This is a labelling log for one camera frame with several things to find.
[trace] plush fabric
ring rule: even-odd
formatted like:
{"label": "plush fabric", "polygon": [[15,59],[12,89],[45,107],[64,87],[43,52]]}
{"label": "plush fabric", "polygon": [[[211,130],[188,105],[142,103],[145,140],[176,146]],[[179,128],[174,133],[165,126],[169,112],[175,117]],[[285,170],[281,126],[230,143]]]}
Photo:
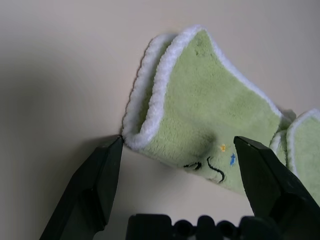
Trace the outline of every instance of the plush fabric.
{"label": "plush fabric", "polygon": [[270,144],[270,149],[273,150],[280,162],[288,167],[287,160],[287,130],[277,132]]}
{"label": "plush fabric", "polygon": [[203,27],[172,37],[156,37],[146,50],[123,120],[125,143],[243,194],[234,136],[269,146],[290,120],[226,59]]}
{"label": "plush fabric", "polygon": [[310,110],[288,128],[288,168],[296,174],[314,200],[320,204],[320,112]]}

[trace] black plastic part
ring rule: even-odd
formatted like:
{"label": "black plastic part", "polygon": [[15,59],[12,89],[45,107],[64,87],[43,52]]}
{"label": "black plastic part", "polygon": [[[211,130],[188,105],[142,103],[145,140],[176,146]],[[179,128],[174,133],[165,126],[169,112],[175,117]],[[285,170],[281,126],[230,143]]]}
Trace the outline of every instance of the black plastic part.
{"label": "black plastic part", "polygon": [[167,215],[137,214],[129,218],[126,240],[169,240],[174,233]]}
{"label": "black plastic part", "polygon": [[121,136],[98,146],[69,181],[40,240],[91,240],[108,224],[123,148]]}
{"label": "black plastic part", "polygon": [[217,224],[216,227],[220,230],[222,236],[228,239],[235,238],[238,234],[235,225],[233,225],[229,221],[221,221]]}
{"label": "black plastic part", "polygon": [[243,217],[239,227],[231,222],[215,222],[201,216],[197,226],[186,220],[171,226],[167,215],[137,214],[128,222],[126,240],[282,240],[275,222],[269,218]]}
{"label": "black plastic part", "polygon": [[320,239],[320,208],[300,182],[260,142],[236,136],[245,193],[256,217],[270,217],[284,239]]}

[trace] white fuzzy edge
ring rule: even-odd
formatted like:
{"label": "white fuzzy edge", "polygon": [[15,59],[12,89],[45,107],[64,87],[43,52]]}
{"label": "white fuzzy edge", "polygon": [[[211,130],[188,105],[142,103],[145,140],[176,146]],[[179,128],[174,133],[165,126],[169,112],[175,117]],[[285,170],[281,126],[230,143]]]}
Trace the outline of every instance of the white fuzzy edge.
{"label": "white fuzzy edge", "polygon": [[316,118],[320,122],[320,111],[318,109],[312,109],[301,114],[287,130],[286,134],[286,142],[287,142],[287,154],[288,154],[288,169],[293,172],[297,177],[298,171],[296,166],[296,158],[295,158],[295,134],[297,128],[307,119]]}
{"label": "white fuzzy edge", "polygon": [[287,134],[287,130],[279,131],[274,135],[273,139],[271,140],[270,149],[274,152],[276,156],[277,156],[279,144],[281,142],[281,138],[286,134]]}
{"label": "white fuzzy edge", "polygon": [[164,43],[172,42],[176,36],[177,34],[173,33],[156,36],[149,43],[141,61],[141,67],[137,73],[137,78],[130,95],[130,101],[126,107],[126,114],[123,118],[122,135],[125,143],[132,149],[138,150],[146,146],[158,130],[153,124],[153,118],[147,116],[142,125],[143,127],[140,132],[138,132],[139,114],[147,86],[153,77],[154,69],[157,67],[157,60],[159,59],[159,54],[161,54],[161,49]]}
{"label": "white fuzzy edge", "polygon": [[214,42],[208,33],[208,31],[201,25],[195,25],[187,28],[182,33],[174,38],[171,45],[167,48],[165,54],[161,57],[159,65],[156,69],[156,74],[154,76],[154,85],[152,88],[152,96],[149,101],[149,109],[144,123],[141,126],[140,132],[136,133],[137,122],[139,116],[139,110],[141,107],[141,102],[143,100],[143,94],[145,92],[145,87],[143,81],[147,81],[150,78],[148,75],[148,66],[151,64],[145,64],[147,59],[152,59],[152,56],[147,54],[148,50],[154,48],[154,44],[151,42],[144,59],[142,60],[141,69],[138,72],[138,78],[134,85],[134,89],[130,96],[130,102],[127,106],[126,116],[123,119],[123,136],[125,143],[134,150],[139,150],[144,148],[152,140],[152,138],[157,134],[161,120],[164,116],[164,104],[165,104],[165,95],[167,90],[167,84],[170,80],[171,72],[177,62],[178,57],[181,55],[185,47],[188,46],[189,42],[196,36],[199,31],[205,30],[210,37],[213,51],[217,55],[220,62],[223,66],[232,73],[241,83],[243,83],[248,89],[254,91],[262,99],[264,99],[270,106],[271,110],[279,117],[284,118],[282,113],[276,107],[276,105],[262,92],[257,88],[252,82],[246,79],[225,57],[222,51],[219,49],[216,42]]}

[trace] cream wall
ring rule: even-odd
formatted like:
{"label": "cream wall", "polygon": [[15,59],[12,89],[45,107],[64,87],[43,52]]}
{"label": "cream wall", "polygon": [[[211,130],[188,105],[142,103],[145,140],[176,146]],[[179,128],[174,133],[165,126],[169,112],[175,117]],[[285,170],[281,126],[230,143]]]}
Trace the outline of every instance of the cream wall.
{"label": "cream wall", "polygon": [[[203,24],[231,62],[284,108],[320,108],[317,0],[39,0],[0,4],[0,238],[41,236],[70,177],[119,133],[150,39]],[[134,213],[238,224],[245,197],[123,149],[104,232]]]}

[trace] black embroidered eye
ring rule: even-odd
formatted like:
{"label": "black embroidered eye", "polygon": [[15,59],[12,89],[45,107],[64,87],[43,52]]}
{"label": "black embroidered eye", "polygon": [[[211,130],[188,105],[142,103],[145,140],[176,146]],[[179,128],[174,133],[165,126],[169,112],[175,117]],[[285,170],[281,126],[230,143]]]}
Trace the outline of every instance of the black embroidered eye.
{"label": "black embroidered eye", "polygon": [[202,163],[201,162],[195,162],[193,164],[187,164],[187,165],[184,165],[183,167],[184,168],[191,168],[193,166],[196,166],[194,171],[197,171],[198,169],[200,169],[202,167]]}

